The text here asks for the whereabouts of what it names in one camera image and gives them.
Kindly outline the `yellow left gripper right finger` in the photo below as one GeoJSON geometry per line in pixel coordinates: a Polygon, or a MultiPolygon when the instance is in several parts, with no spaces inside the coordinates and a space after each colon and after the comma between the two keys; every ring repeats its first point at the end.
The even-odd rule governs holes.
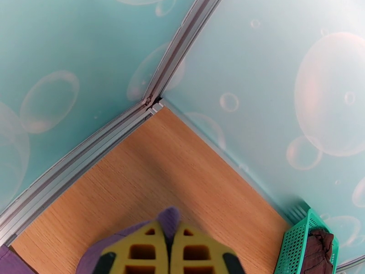
{"type": "Polygon", "coordinates": [[[171,274],[244,274],[230,247],[184,222],[179,223],[171,248],[171,274]]]}

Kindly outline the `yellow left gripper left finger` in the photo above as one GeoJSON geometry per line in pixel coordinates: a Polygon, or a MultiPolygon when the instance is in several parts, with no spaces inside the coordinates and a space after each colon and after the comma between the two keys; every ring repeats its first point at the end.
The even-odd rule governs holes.
{"type": "Polygon", "coordinates": [[[169,262],[164,233],[158,221],[149,222],[106,247],[94,274],[167,274],[169,262]]]}

